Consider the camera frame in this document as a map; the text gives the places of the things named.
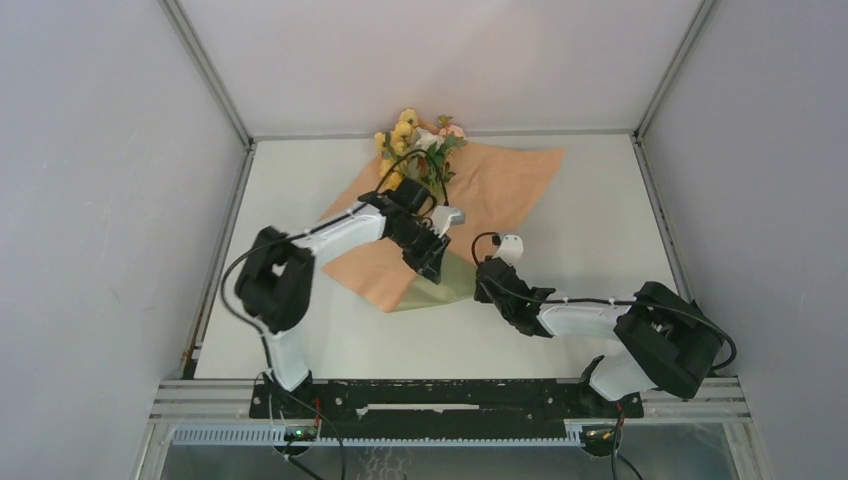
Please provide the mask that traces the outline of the yellow fake flower bunch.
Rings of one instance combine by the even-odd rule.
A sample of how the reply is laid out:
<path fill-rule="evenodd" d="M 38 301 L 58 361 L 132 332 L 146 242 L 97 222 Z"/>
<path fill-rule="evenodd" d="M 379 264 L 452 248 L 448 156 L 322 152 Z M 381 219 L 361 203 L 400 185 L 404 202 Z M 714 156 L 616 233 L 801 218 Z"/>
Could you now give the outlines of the yellow fake flower bunch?
<path fill-rule="evenodd" d="M 390 131 L 374 135 L 379 156 L 378 191 L 393 190 L 405 178 L 405 170 L 410 163 L 409 152 L 416 142 L 417 128 L 420 126 L 418 112 L 407 108 L 399 114 L 397 123 Z"/>

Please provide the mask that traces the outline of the peach white fake flower bunch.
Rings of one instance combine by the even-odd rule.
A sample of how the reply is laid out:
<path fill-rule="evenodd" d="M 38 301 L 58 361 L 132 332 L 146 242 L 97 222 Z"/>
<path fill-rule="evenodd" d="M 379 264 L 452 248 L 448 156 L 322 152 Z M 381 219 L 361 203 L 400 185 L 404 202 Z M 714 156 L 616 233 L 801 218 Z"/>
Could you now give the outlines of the peach white fake flower bunch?
<path fill-rule="evenodd" d="M 435 124 L 426 122 L 415 127 L 410 144 L 415 150 L 408 172 L 425 185 L 436 198 L 448 204 L 447 184 L 456 175 L 450 158 L 467 144 L 462 127 L 450 115 L 441 115 Z"/>

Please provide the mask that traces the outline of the orange wrapping paper sheet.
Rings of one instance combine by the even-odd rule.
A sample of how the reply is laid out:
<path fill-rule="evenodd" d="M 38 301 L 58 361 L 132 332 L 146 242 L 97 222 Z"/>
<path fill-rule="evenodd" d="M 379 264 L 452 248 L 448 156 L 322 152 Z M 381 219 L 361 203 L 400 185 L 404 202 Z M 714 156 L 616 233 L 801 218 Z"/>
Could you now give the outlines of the orange wrapping paper sheet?
<path fill-rule="evenodd" d="M 469 143 L 452 155 L 455 176 L 448 182 L 449 202 L 466 214 L 448 234 L 441 281 L 416 274 L 389 239 L 357 247 L 323 266 L 343 287 L 391 313 L 435 307 L 474 293 L 473 238 L 484 231 L 514 231 L 542 198 L 559 172 L 564 148 L 516 150 Z"/>

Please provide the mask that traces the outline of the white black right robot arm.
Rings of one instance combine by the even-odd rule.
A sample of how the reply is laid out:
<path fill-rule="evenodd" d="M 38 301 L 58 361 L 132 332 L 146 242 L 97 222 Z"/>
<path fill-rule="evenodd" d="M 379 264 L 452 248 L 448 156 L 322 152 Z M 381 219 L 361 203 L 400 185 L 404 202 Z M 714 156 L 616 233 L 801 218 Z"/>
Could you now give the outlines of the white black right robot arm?
<path fill-rule="evenodd" d="M 619 342 L 617 355 L 601 355 L 584 372 L 578 402 L 592 416 L 605 415 L 617 400 L 647 390 L 691 399 L 704 379 L 725 368 L 722 348 L 735 360 L 731 337 L 664 284 L 648 281 L 630 298 L 568 298 L 553 288 L 531 287 L 501 258 L 476 271 L 476 301 L 492 304 L 526 336 L 586 336 Z"/>

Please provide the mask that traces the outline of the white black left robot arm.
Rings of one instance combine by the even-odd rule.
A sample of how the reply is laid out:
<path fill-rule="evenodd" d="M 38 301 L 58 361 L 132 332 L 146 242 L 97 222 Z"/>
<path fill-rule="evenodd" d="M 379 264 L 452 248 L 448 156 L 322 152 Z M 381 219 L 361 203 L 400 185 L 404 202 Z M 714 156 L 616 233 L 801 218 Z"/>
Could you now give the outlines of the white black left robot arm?
<path fill-rule="evenodd" d="M 365 192 L 349 208 L 303 231 L 260 230 L 252 247 L 225 269 L 225 277 L 238 275 L 233 292 L 241 307 L 230 312 L 259 333 L 269 376 L 277 385 L 273 401 L 286 415 L 305 414 L 313 401 L 311 388 L 303 383 L 311 371 L 297 326 L 309 308 L 317 270 L 360 246 L 388 239 L 413 272 L 440 283 L 451 242 L 448 231 L 463 224 L 465 214 L 441 204 L 420 214 L 431 197 L 409 179 L 394 189 Z"/>

